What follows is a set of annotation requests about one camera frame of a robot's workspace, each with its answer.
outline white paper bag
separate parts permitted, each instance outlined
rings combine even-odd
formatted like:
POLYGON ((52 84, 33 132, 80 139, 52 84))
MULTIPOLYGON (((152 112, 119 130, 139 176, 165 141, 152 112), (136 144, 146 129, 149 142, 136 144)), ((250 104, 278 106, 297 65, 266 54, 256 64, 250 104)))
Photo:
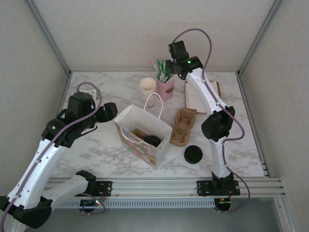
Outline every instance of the white paper bag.
POLYGON ((172 127, 160 119, 163 110, 163 101, 160 96, 159 98, 162 102, 159 117, 155 117, 145 111, 147 104, 146 102, 144 109, 141 109, 135 105, 130 105, 115 119, 115 125, 123 145, 152 167, 158 166, 158 164, 163 160, 168 150, 170 136, 172 133, 172 127), (134 129, 140 129, 147 135, 154 135, 158 137, 161 141, 160 145, 158 147, 154 147, 153 145, 146 143, 131 133, 134 129))

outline white rope handle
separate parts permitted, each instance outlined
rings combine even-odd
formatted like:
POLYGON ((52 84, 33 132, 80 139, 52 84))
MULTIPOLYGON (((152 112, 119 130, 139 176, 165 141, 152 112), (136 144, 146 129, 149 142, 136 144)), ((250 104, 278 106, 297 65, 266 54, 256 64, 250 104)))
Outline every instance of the white rope handle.
POLYGON ((133 142, 133 143, 135 143, 135 144, 140 144, 140 143, 144 142, 142 139, 140 139, 139 142, 130 140, 129 138, 127 138, 127 137, 125 136, 124 132, 122 131, 122 128, 123 128, 123 127, 120 127, 120 130, 121 130, 122 135, 123 135, 127 140, 129 140, 130 142, 133 142))
POLYGON ((162 110, 163 110, 163 101, 162 101, 162 98, 161 98, 161 96, 160 96, 159 94, 157 94, 157 93, 152 93, 152 94, 150 94, 150 95, 148 96, 148 98, 147 98, 147 100, 146 100, 146 103, 145 103, 145 105, 144 105, 144 110, 145 110, 145 108, 146 108, 148 99, 149 99, 150 96, 153 95, 153 94, 158 95, 158 97, 159 97, 159 99, 161 100, 161 103, 162 103, 161 111, 160 111, 160 114, 159 114, 159 117, 158 117, 158 118, 160 118, 160 117, 161 117, 161 114, 162 114, 162 110))

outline white marble surface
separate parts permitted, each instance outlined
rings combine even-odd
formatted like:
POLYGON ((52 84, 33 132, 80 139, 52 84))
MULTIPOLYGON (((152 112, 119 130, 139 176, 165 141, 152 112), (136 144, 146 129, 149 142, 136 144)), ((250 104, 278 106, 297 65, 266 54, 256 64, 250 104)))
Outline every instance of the white marble surface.
MULTIPOLYGON (((222 99, 229 106, 234 106, 236 117, 245 128, 245 137, 236 142, 229 142, 226 153, 229 156, 230 167, 241 176, 263 176, 263 169, 256 150, 248 117, 241 98, 236 76, 233 72, 207 73, 210 80, 220 84, 222 99)), ((118 112, 130 104, 143 107, 138 83, 144 77, 153 77, 152 72, 75 72, 67 92, 64 108, 67 107, 68 97, 76 91, 82 81, 90 81, 97 85, 103 95, 103 102, 115 102, 118 112)), ((184 81, 175 82, 174 96, 164 101, 162 120, 173 125, 176 111, 184 107, 184 81)), ((149 112, 158 115, 159 100, 149 112)), ((75 141, 69 152, 59 162, 52 177, 72 177, 77 171, 85 169, 97 177, 209 177, 212 169, 211 147, 203 136, 201 124, 205 115, 198 115, 194 127, 191 129, 187 146, 197 145, 203 151, 202 160, 195 165, 184 160, 183 153, 187 147, 176 147, 172 144, 165 156, 165 160, 152 168, 144 161, 125 149, 120 141, 114 121, 98 124, 98 129, 75 141)), ((231 137, 241 133, 233 123, 231 137)))

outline stack of paper cups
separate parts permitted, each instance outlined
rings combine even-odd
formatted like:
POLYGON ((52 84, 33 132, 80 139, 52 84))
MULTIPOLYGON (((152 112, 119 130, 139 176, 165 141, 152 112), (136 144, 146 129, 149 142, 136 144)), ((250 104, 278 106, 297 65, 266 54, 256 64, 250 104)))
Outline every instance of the stack of paper cups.
MULTIPOLYGON (((146 102, 149 95, 151 95, 152 93, 156 93, 156 82, 154 79, 150 77, 142 79, 140 81, 139 86, 140 86, 140 93, 144 99, 144 102, 146 102)), ((153 94, 152 96, 150 96, 146 107, 152 108, 155 105, 155 100, 156 100, 156 94, 153 94)))

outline pink cup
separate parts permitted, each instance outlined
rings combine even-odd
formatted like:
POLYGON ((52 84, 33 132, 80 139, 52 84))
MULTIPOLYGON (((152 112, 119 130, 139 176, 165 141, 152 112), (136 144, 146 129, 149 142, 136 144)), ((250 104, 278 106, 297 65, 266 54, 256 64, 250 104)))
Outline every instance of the pink cup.
POLYGON ((160 95, 162 100, 168 100, 173 96, 174 81, 170 83, 163 83, 158 79, 156 81, 156 92, 160 95))

